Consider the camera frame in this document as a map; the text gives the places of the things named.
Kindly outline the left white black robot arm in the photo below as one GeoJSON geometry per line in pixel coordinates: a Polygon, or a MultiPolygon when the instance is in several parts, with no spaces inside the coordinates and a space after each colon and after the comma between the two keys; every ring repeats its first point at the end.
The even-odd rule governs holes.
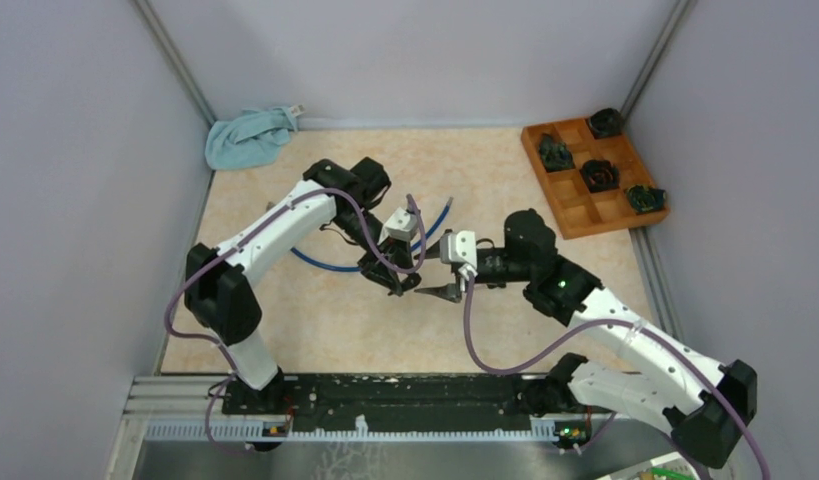
{"type": "Polygon", "coordinates": [[[199,243],[187,255],[183,301],[247,388],[245,399],[262,414],[285,399],[282,370],[262,339],[263,311],[255,288],[274,264],[310,233],[333,225],[363,255],[357,265],[367,280],[401,296],[421,280],[422,259],[412,246],[426,243],[414,198],[385,221],[373,213],[391,180],[365,157],[352,168],[322,159],[311,165],[283,200],[247,228],[215,247],[199,243]]]}

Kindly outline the blue cable lock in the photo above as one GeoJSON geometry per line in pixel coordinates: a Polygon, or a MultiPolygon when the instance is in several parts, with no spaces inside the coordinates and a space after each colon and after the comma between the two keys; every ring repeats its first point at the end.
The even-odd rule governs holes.
{"type": "MultiPolygon", "coordinates": [[[[431,241],[432,236],[443,225],[444,221],[446,220],[448,214],[450,213],[450,211],[452,209],[453,202],[454,202],[454,197],[450,196],[446,200],[444,206],[442,207],[441,211],[436,216],[433,223],[426,228],[425,239],[426,239],[427,242],[431,241]]],[[[310,256],[310,255],[308,255],[306,253],[303,253],[301,250],[299,250],[297,248],[292,248],[290,250],[290,252],[296,258],[298,258],[299,260],[303,261],[304,263],[306,263],[306,264],[308,264],[310,266],[318,268],[318,269],[322,269],[322,270],[326,270],[326,271],[330,271],[330,272],[336,272],[336,273],[347,273],[347,274],[360,273],[361,272],[361,268],[359,266],[357,266],[357,265],[336,264],[336,263],[332,263],[332,262],[326,262],[326,261],[323,261],[323,260],[318,260],[318,259],[316,259],[316,258],[314,258],[314,257],[312,257],[312,256],[310,256]]]]}

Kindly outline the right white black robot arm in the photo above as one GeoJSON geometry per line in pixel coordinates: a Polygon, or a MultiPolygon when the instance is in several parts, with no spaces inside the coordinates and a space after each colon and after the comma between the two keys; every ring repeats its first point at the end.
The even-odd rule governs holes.
{"type": "Polygon", "coordinates": [[[701,354],[637,314],[598,277],[559,253],[555,232],[536,211],[510,214],[503,233],[503,244],[490,248],[470,230],[421,240],[419,256],[441,261],[454,276],[430,294],[461,304],[463,319],[470,322],[479,285],[519,283],[537,312],[564,326],[566,339],[586,334],[631,366],[624,373],[566,354],[524,394],[532,414],[573,412],[580,405],[607,409],[666,434],[694,461],[713,469],[723,468],[745,442],[762,476],[770,477],[749,428],[758,396],[758,376],[750,365],[701,354]]]}

